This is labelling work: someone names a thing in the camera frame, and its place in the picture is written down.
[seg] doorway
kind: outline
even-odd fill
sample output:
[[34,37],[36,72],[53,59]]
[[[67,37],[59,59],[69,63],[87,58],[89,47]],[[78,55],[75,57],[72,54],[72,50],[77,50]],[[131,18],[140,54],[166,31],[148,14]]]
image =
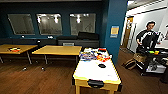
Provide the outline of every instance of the doorway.
[[133,23],[133,16],[128,17],[126,27],[125,27],[125,34],[124,34],[124,38],[123,38],[122,48],[127,48],[132,23]]

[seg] person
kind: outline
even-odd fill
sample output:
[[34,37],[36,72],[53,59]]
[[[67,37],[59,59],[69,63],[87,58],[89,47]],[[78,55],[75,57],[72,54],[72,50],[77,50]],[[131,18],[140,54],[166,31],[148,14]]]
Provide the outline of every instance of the person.
[[156,35],[156,33],[152,31],[154,26],[155,26],[154,21],[148,22],[146,25],[146,29],[141,31],[136,36],[136,42],[138,44],[136,53],[140,53],[140,49],[150,49],[151,43],[154,39],[154,36]]

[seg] bag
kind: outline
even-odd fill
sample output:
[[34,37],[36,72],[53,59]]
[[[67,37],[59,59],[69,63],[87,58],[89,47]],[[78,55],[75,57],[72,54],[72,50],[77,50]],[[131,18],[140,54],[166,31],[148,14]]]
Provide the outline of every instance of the bag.
[[130,59],[127,62],[122,64],[126,69],[133,69],[136,66],[136,60],[135,59]]

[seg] brown floor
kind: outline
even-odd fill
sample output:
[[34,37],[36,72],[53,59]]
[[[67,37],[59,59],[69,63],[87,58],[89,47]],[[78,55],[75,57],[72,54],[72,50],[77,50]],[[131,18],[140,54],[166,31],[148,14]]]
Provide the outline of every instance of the brown floor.
[[[141,76],[138,68],[127,70],[121,66],[133,54],[119,51],[116,69],[122,80],[122,92],[115,94],[168,94],[168,84],[159,81],[160,76]],[[52,61],[45,65],[39,61],[29,65],[28,60],[4,60],[0,63],[0,94],[75,94],[71,84],[75,61]],[[81,94],[107,94],[105,90],[81,88]]]

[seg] sign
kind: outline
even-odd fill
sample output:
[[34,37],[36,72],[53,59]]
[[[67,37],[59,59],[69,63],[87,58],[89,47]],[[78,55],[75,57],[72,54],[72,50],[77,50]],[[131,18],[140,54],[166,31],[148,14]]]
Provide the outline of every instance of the sign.
[[110,38],[117,38],[117,36],[118,36],[118,30],[119,30],[119,26],[112,26],[111,27]]

